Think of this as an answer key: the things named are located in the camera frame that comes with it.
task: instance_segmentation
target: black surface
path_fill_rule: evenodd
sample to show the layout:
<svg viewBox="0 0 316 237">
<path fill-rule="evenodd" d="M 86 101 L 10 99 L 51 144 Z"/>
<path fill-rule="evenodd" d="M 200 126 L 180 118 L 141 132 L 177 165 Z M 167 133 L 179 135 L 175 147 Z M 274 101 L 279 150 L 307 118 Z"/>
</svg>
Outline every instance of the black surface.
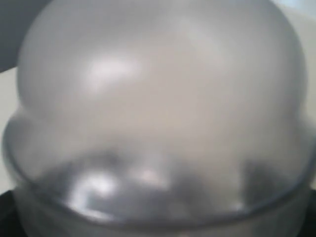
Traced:
<svg viewBox="0 0 316 237">
<path fill-rule="evenodd" d="M 316 191 L 313 191 L 306 220 L 298 237 L 316 236 Z M 0 196 L 0 237 L 27 237 L 16 213 L 12 192 Z"/>
<path fill-rule="evenodd" d="M 22 40 L 51 0 L 0 0 L 0 73 L 16 66 Z"/>
</svg>

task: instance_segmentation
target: clear plastic container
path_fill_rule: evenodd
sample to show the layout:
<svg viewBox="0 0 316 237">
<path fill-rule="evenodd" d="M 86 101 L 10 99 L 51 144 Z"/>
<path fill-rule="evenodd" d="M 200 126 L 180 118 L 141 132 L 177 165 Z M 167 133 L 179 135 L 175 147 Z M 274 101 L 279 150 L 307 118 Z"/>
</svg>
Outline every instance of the clear plastic container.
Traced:
<svg viewBox="0 0 316 237">
<path fill-rule="evenodd" d="M 31 237 L 293 237 L 314 171 L 299 40 L 268 0 L 55 0 L 5 161 Z"/>
</svg>

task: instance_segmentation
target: dark background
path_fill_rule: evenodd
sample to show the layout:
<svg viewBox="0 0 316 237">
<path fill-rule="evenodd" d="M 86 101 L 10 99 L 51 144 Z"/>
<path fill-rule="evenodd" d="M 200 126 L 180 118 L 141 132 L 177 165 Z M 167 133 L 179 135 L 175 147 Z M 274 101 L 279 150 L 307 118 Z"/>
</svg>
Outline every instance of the dark background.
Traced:
<svg viewBox="0 0 316 237">
<path fill-rule="evenodd" d="M 51 0 L 0 0 L 0 72 L 16 66 L 30 24 Z"/>
</svg>

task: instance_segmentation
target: transparent dome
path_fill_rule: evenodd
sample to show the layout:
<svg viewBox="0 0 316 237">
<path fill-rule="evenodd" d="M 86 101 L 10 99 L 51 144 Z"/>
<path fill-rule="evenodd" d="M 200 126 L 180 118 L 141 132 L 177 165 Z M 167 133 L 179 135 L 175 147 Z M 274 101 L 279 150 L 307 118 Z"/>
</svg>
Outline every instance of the transparent dome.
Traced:
<svg viewBox="0 0 316 237">
<path fill-rule="evenodd" d="M 35 193 L 98 222 L 251 213 L 309 167 L 305 77 L 267 0 L 55 0 L 22 46 L 5 148 Z"/>
</svg>

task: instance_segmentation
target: plastic dome lid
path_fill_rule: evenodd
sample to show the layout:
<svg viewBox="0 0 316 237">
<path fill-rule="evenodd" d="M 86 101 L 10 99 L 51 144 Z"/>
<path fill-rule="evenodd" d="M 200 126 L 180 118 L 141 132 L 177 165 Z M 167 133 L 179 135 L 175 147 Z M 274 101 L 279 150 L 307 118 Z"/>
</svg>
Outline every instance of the plastic dome lid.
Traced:
<svg viewBox="0 0 316 237">
<path fill-rule="evenodd" d="M 310 161 L 299 40 L 267 0 L 55 0 L 27 34 L 5 144 L 100 222 L 250 213 Z"/>
</svg>

